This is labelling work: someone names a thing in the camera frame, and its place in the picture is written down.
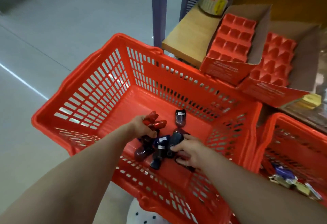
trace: cardboard box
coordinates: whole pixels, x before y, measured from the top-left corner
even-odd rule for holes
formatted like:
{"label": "cardboard box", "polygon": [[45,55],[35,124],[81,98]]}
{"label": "cardboard box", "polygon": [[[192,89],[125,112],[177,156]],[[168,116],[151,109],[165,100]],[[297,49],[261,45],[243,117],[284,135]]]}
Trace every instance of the cardboard box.
{"label": "cardboard box", "polygon": [[252,46],[247,54],[247,63],[222,61],[208,57],[208,51],[211,47],[212,41],[216,37],[216,31],[211,39],[207,56],[201,64],[200,71],[210,76],[217,77],[218,79],[226,81],[232,85],[238,85],[261,61],[264,43],[268,34],[270,10],[271,5],[262,4],[243,4],[228,7],[225,14],[230,13],[257,22],[254,37],[252,39]]}
{"label": "cardboard box", "polygon": [[319,59],[319,25],[302,22],[273,21],[269,31],[297,42],[292,59],[288,87],[247,77],[237,88],[273,107],[281,107],[314,89]]}

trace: basket bottom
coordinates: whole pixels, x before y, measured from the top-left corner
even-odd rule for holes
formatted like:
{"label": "basket bottom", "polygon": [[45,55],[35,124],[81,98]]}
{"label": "basket bottom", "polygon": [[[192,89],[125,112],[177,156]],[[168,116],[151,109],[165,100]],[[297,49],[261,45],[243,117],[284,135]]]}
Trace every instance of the basket bottom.
{"label": "basket bottom", "polygon": [[[160,130],[160,135],[172,134],[173,130],[176,128],[175,111],[177,109],[178,107],[176,105],[170,104],[159,97],[149,94],[144,89],[133,85],[129,88],[129,91],[125,93],[109,118],[105,120],[103,125],[99,128],[98,135],[104,137],[121,125],[129,122],[134,116],[146,115],[153,110],[156,110],[159,114],[158,120],[167,120],[167,125]],[[201,140],[206,140],[212,127],[205,121],[187,114],[186,126],[183,129]],[[133,158],[135,150],[140,147],[140,145],[140,142],[134,139],[126,145],[124,154]],[[151,161],[152,156],[149,156],[142,162],[142,165],[150,168],[149,165]],[[181,188],[187,186],[191,176],[191,172],[178,165],[172,159],[165,159],[160,170],[156,171],[156,174]]]}

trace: floor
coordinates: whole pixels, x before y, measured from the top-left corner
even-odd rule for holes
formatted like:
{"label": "floor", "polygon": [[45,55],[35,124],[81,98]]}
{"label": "floor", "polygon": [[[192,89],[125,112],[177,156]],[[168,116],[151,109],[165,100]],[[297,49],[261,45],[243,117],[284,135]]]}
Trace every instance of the floor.
{"label": "floor", "polygon": [[[151,0],[17,0],[0,15],[0,213],[68,158],[33,128],[32,114],[113,34],[153,45]],[[168,0],[166,34],[181,0]],[[95,223],[126,223],[132,197],[111,183]]]}

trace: shopping basket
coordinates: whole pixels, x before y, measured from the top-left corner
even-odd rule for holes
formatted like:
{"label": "shopping basket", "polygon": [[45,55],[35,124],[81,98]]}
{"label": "shopping basket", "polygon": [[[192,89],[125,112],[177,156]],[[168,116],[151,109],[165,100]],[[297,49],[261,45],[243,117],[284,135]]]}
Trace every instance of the shopping basket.
{"label": "shopping basket", "polygon": [[265,156],[308,182],[327,206],[327,136],[288,115],[276,113],[258,129],[258,137],[252,171],[259,172]]}
{"label": "shopping basket", "polygon": [[[32,124],[72,156],[135,115],[156,110],[175,129],[175,111],[187,111],[185,130],[235,163],[251,166],[261,103],[197,69],[124,34],[114,35],[63,81],[33,116]],[[165,159],[149,169],[151,157],[133,159],[135,139],[120,157],[112,181],[143,209],[171,223],[226,223],[231,211],[211,182]]]}

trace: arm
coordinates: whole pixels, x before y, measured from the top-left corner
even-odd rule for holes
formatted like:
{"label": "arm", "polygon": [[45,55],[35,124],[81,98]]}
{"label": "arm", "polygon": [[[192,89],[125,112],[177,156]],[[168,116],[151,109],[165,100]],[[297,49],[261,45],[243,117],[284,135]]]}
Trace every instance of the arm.
{"label": "arm", "polygon": [[241,223],[326,222],[327,210],[319,203],[243,169],[195,137],[184,137],[172,150],[184,150],[190,159],[178,163],[200,168]]}
{"label": "arm", "polygon": [[0,216],[0,223],[92,223],[125,145],[145,134],[156,136],[143,118],[135,117],[53,168]]}

